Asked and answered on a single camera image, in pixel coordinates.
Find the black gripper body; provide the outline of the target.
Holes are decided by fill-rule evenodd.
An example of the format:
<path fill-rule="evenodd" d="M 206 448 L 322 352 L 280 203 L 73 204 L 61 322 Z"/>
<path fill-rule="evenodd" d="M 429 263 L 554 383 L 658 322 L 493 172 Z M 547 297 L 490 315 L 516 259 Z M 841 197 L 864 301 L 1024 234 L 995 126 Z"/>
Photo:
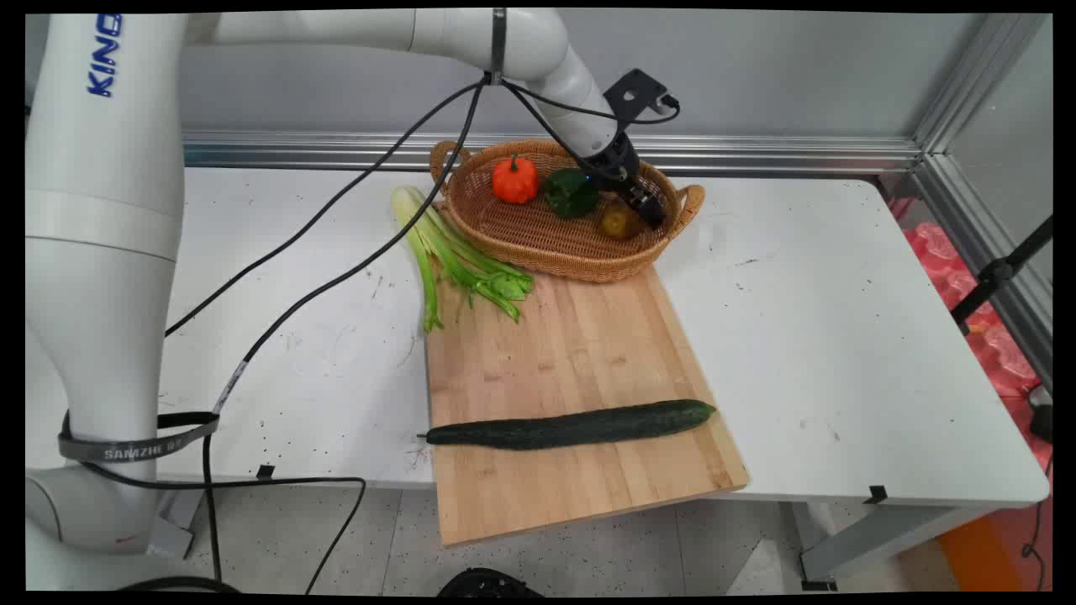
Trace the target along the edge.
<path fill-rule="evenodd" d="M 584 173 L 603 192 L 629 192 L 637 184 L 640 165 L 629 135 L 618 133 L 600 153 L 584 158 Z"/>

